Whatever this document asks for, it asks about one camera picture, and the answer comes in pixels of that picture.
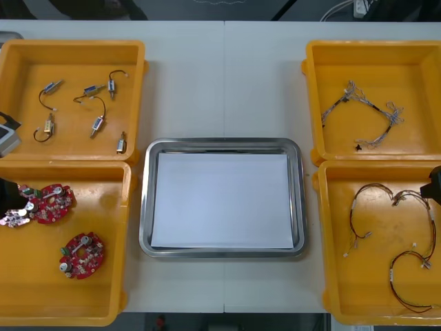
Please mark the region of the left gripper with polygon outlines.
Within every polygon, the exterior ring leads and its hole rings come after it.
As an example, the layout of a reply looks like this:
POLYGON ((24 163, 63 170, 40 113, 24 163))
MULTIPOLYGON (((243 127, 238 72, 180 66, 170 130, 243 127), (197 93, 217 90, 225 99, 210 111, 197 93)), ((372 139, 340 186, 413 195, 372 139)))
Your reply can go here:
POLYGON ((25 207, 25 198, 20 195, 17 183, 1 179, 0 191, 0 214, 2 217, 6 215, 8 210, 25 207))

